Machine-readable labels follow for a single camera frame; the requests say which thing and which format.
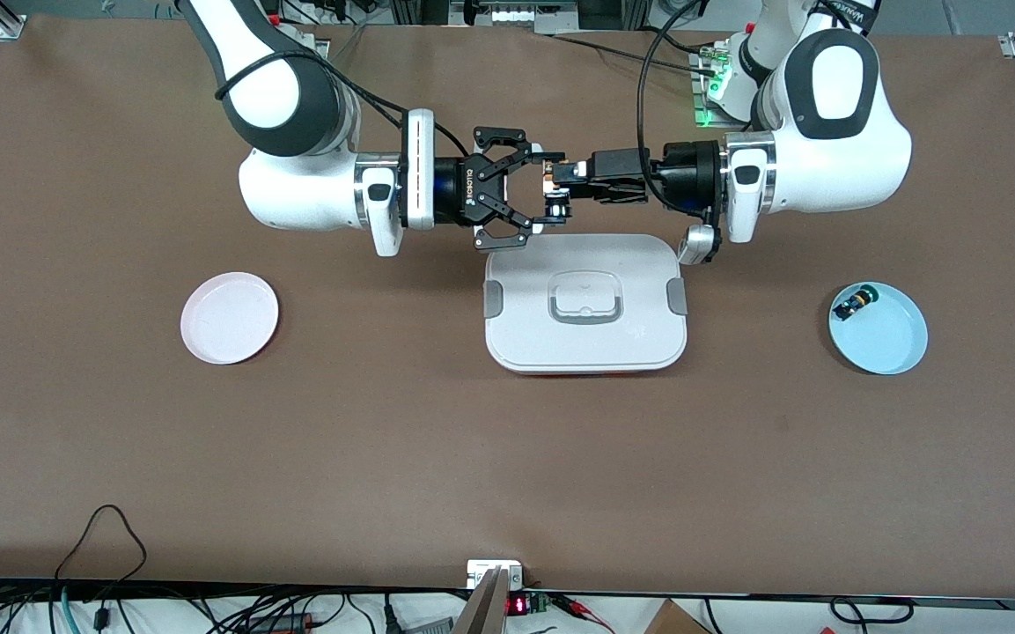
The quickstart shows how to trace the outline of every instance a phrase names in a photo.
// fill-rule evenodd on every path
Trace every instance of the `white plate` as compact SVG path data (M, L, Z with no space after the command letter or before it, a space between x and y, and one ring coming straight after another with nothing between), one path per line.
M190 354L206 364L238 364L265 348L279 314L267 282L251 273L222 273L186 300L180 330Z
M863 284L874 286L879 299L858 309L845 322L828 311L828 332L839 352L853 364L876 374L899 374L926 354L930 332L919 306L905 293L881 282L859 282L836 293L832 309Z

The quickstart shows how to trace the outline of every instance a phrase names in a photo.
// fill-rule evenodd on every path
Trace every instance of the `brown table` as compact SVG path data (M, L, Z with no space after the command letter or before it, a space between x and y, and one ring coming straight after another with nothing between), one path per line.
M468 558L515 557L548 587L1015 597L1015 61L989 37L877 45L913 135L896 196L764 217L687 270L672 368L536 378L484 350L470 233L382 260L366 232L251 219L247 147L186 24L32 17L0 44L0 575L51 574L117 502L144 578L455 585ZM369 28L341 64L464 136L634 143L639 65L571 44ZM657 151L706 137L680 73L654 72L648 112ZM397 144L368 113L363 149ZM655 204L576 212L567 230L687 226ZM282 322L218 368L178 314L225 270L266 277ZM825 307L862 278L921 304L917 369L834 356ZM69 574L133 559L110 517Z

